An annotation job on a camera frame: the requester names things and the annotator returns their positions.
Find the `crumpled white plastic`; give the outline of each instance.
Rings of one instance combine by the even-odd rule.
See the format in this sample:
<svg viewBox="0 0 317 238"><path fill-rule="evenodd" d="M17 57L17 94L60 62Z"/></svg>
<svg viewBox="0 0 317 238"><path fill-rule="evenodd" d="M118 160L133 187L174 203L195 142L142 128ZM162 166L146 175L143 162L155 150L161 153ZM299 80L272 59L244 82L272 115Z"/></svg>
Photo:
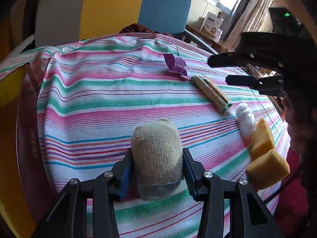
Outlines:
<svg viewBox="0 0 317 238"><path fill-rule="evenodd" d="M242 102L237 106L236 117L242 136L251 137L256 130L256 121L247 103Z"/></svg>

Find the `yellow sponge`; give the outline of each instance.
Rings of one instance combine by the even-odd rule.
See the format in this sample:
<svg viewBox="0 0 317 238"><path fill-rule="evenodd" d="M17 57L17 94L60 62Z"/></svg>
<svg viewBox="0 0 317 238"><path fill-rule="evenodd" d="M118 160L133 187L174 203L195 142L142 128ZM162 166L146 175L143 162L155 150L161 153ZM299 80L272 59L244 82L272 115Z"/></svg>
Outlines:
<svg viewBox="0 0 317 238"><path fill-rule="evenodd" d="M289 174L289 165L275 149L271 149L253 160L245 172L254 189L263 190L284 179Z"/></svg>
<svg viewBox="0 0 317 238"><path fill-rule="evenodd" d="M256 123L256 131L251 136L250 147L250 156L253 159L275 148L272 132L263 118L260 118Z"/></svg>

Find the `striped tablecloth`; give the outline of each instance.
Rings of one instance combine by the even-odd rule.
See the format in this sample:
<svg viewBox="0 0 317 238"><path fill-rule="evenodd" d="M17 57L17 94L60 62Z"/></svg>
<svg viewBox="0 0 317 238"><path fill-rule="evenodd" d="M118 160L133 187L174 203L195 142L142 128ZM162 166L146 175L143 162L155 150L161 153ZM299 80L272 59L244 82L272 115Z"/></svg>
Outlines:
<svg viewBox="0 0 317 238"><path fill-rule="evenodd" d="M181 56L189 77L209 76L233 106L224 114L197 89L190 78L168 72L164 53ZM250 162L249 138L242 138L235 117L247 102L255 119L270 126L277 151L286 158L290 138L267 96L245 87L227 86L228 74L245 74L238 67L211 69L209 53L160 34L129 33L42 47L7 59L0 78L30 62L39 83L38 127L43 163L53 189L67 181L93 179L122 160L136 126L170 118L184 147L206 170L236 181ZM259 191L262 198L279 184ZM268 204L275 210L278 198ZM88 202L88 233L92 233L92 201ZM165 200L142 201L135 183L127 200L115 204L120 237L195 237L202 203L188 191ZM225 232L229 202L225 201Z"/></svg>

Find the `white box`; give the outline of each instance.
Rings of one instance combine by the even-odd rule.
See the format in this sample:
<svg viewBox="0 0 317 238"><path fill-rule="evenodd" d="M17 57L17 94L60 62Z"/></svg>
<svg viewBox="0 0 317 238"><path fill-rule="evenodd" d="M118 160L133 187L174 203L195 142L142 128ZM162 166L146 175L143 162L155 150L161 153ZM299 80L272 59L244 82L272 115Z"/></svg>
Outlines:
<svg viewBox="0 0 317 238"><path fill-rule="evenodd" d="M217 30L219 29L222 21L223 21L223 19L219 19L219 18L217 18L216 15L209 12L209 13L207 13L207 15L206 15L201 27L200 27L200 31L202 31L202 29L204 29L208 33L210 33L211 35L214 36L216 34Z"/></svg>

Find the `cream knitted fabric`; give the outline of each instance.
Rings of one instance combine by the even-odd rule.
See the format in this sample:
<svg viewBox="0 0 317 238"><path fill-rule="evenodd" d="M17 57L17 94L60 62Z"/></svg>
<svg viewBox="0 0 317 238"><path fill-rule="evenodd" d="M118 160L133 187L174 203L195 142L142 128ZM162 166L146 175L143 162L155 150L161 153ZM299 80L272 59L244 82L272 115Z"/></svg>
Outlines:
<svg viewBox="0 0 317 238"><path fill-rule="evenodd" d="M131 137L137 188L143 200L158 200L187 188L177 127L162 119L135 128Z"/></svg>

